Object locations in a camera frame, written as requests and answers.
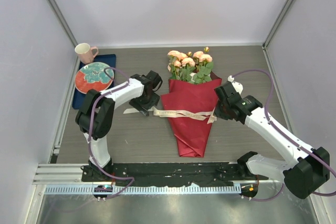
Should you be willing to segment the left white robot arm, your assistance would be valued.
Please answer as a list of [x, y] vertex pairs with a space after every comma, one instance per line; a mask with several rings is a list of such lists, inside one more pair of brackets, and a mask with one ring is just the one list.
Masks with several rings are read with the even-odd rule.
[[113, 162], [108, 152], [107, 134], [113, 114], [119, 106], [129, 103], [136, 111], [149, 116], [149, 110], [159, 102], [155, 92], [162, 85], [158, 73], [134, 74], [126, 82], [105, 91], [91, 89], [85, 96], [75, 122], [89, 146], [89, 166], [98, 180], [105, 182], [112, 174]]

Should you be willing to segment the pink fake flower bouquet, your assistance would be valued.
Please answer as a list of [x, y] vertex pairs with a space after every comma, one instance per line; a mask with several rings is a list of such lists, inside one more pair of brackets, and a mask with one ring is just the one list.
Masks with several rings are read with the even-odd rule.
[[188, 82], [191, 84], [202, 84], [213, 80], [211, 73], [214, 62], [209, 54], [209, 48], [194, 53], [183, 53], [177, 50], [168, 52], [169, 63], [167, 66], [171, 74], [170, 79]]

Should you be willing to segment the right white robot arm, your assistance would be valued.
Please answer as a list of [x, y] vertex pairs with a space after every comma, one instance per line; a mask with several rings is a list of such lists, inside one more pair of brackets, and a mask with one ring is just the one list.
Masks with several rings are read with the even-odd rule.
[[307, 198], [330, 178], [330, 154], [295, 137], [278, 123], [253, 96], [241, 96], [243, 86], [227, 81], [215, 88], [218, 97], [214, 115], [235, 120], [258, 133], [283, 158], [266, 158], [250, 151], [237, 160], [237, 173], [242, 179], [261, 175], [283, 183], [300, 199]]

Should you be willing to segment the cream ribbon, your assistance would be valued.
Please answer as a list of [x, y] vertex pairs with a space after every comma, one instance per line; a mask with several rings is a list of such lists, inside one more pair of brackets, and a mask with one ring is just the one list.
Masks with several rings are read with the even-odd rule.
[[151, 107], [149, 112], [153, 112], [154, 116], [161, 118], [190, 118], [198, 121], [206, 121], [207, 124], [214, 123], [217, 117], [214, 115], [214, 110], [207, 112], [190, 112], [187, 110], [159, 110], [156, 107]]

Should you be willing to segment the red wrapping paper sheet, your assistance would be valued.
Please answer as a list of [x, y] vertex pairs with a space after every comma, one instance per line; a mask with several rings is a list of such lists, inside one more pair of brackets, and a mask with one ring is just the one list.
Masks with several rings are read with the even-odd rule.
[[[187, 112], [212, 112], [218, 98], [214, 91], [222, 79], [211, 73], [210, 82], [191, 84], [180, 80], [169, 80], [169, 92], [161, 95], [163, 109], [185, 110]], [[204, 157], [212, 124], [208, 119], [197, 120], [189, 117], [168, 118], [176, 138], [180, 157]]]

